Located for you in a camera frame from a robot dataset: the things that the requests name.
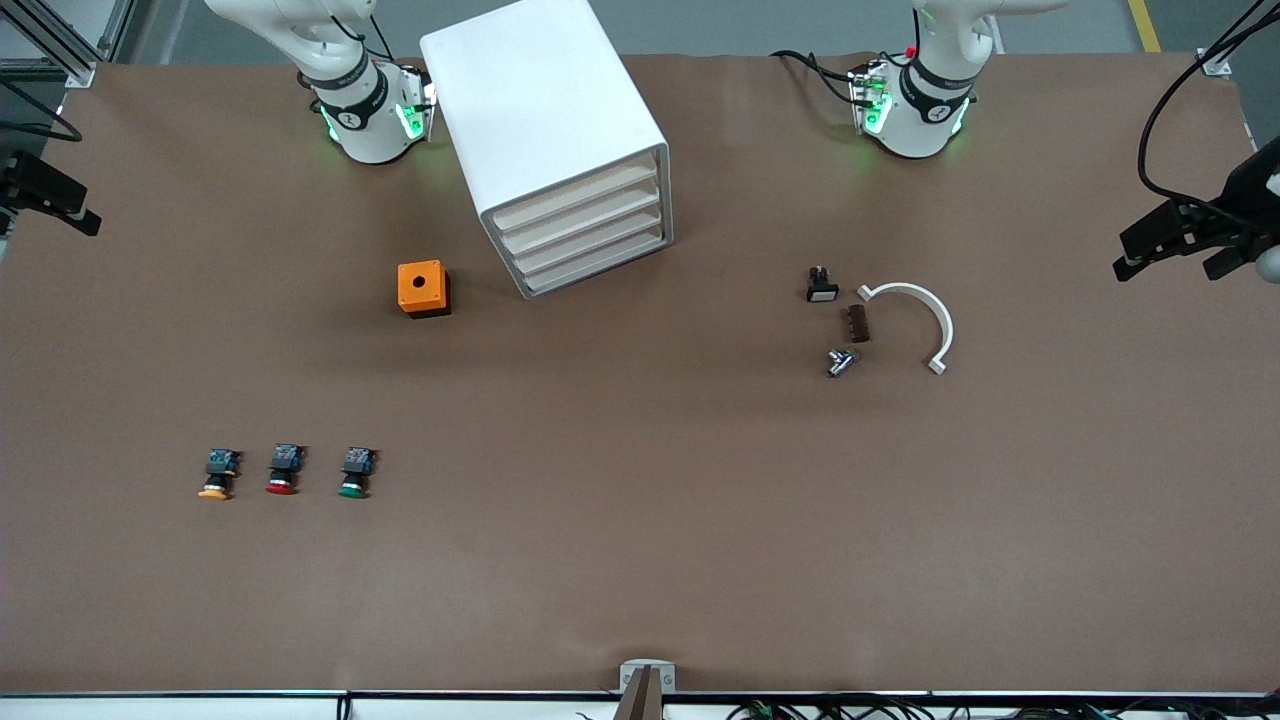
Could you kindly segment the orange button enclosure box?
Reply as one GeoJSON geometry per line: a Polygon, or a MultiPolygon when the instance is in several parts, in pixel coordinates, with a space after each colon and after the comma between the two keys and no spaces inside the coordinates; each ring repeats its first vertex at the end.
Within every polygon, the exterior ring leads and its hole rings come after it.
{"type": "Polygon", "coordinates": [[[451,275],[438,259],[399,264],[396,296],[401,311],[412,319],[452,314],[451,275]]]}

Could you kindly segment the red mushroom push button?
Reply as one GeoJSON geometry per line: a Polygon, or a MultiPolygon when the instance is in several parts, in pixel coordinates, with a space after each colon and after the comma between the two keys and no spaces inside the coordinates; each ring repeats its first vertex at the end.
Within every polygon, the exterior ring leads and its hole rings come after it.
{"type": "Polygon", "coordinates": [[[269,495],[292,496],[300,492],[298,474],[305,461],[306,447],[293,443],[279,443],[271,452],[268,465],[269,479],[265,491],[269,495]]]}

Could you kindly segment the white curved plastic bracket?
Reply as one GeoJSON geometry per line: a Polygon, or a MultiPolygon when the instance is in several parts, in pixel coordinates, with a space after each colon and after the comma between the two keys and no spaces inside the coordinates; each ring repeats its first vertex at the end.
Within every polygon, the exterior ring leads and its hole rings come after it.
{"type": "Polygon", "coordinates": [[[948,369],[947,356],[954,347],[956,337],[954,316],[946,304],[933,291],[908,282],[890,282],[877,287],[861,284],[858,288],[858,296],[865,302],[870,302],[874,299],[887,295],[902,295],[915,299],[931,310],[938,323],[940,345],[938,348],[928,357],[925,365],[934,375],[943,375],[948,369]]]}

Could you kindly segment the green mushroom push button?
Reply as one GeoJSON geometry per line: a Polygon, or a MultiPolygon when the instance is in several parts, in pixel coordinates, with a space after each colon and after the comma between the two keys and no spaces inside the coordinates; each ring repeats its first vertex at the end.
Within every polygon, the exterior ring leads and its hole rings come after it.
{"type": "Polygon", "coordinates": [[[367,498],[370,478],[376,470],[378,454],[372,448],[349,446],[343,457],[343,475],[338,495],[343,498],[367,498]]]}

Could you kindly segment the yellow mushroom push button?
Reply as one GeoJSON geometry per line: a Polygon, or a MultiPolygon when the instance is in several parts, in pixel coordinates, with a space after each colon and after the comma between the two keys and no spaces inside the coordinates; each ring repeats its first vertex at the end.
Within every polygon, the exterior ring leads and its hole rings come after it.
{"type": "Polygon", "coordinates": [[[236,478],[241,474],[242,454],[233,448],[211,448],[205,464],[206,480],[197,496],[225,501],[234,496],[236,478]]]}

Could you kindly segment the brown table cover sheet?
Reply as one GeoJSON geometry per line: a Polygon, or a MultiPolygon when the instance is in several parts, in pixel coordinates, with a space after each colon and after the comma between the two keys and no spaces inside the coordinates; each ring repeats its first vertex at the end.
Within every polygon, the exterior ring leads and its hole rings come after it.
{"type": "Polygon", "coordinates": [[[929,161],[790,61],[626,64],[675,245],[536,300],[443,129],[352,163],[284,67],[68,97],[102,229],[0,261],[0,692],[1280,687],[1280,288],[1112,274],[1179,56],[1000,56],[929,161]]]}

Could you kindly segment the aluminium frame post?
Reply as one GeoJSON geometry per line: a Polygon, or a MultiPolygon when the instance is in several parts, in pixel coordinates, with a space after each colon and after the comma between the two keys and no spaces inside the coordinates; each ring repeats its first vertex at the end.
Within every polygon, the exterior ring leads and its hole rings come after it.
{"type": "Polygon", "coordinates": [[[1210,46],[1197,50],[1199,69],[1208,77],[1230,76],[1231,55],[1276,24],[1280,24],[1280,0],[1254,0],[1210,46]]]}
{"type": "Polygon", "coordinates": [[[0,0],[0,74],[88,88],[115,59],[137,0],[0,0]]]}

